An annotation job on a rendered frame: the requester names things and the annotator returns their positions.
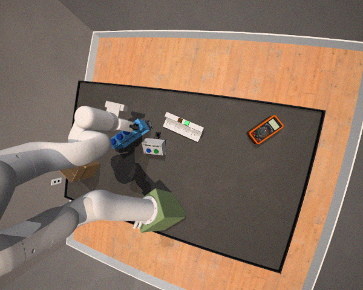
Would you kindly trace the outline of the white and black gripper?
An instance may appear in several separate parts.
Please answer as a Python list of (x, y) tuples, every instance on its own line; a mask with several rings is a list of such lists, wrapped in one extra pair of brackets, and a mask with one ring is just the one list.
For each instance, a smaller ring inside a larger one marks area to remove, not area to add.
[[(139, 124), (136, 124), (132, 121), (128, 121), (128, 120), (125, 120), (125, 119), (122, 119), (122, 118), (119, 118), (118, 117), (118, 126), (115, 130), (118, 130), (118, 131), (126, 131), (126, 132), (133, 132), (133, 130), (138, 130), (139, 129)], [(130, 125), (131, 124), (131, 125)], [(114, 131), (115, 131), (114, 130)]]

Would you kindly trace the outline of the orange digital multimeter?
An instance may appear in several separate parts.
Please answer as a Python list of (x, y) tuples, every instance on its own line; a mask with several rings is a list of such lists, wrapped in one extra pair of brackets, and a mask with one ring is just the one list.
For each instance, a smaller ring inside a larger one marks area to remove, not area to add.
[(260, 144), (283, 127), (282, 122), (280, 122), (276, 115), (273, 115), (248, 132), (248, 136), (255, 144)]

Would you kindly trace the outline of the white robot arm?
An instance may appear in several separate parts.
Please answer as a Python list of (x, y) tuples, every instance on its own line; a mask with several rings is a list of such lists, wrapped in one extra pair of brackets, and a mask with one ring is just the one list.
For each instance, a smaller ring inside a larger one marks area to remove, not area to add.
[[(15, 187), (47, 172), (83, 166), (104, 156), (111, 148), (119, 112), (128, 106), (106, 101), (106, 111), (79, 107), (68, 143), (30, 142), (0, 150), (0, 220)], [(13, 271), (73, 231), (93, 221), (135, 221), (133, 228), (150, 224), (157, 217), (158, 203), (152, 196), (136, 198), (106, 190), (93, 190), (66, 204), (0, 231), (0, 277)], [(139, 223), (139, 225), (138, 225)]]

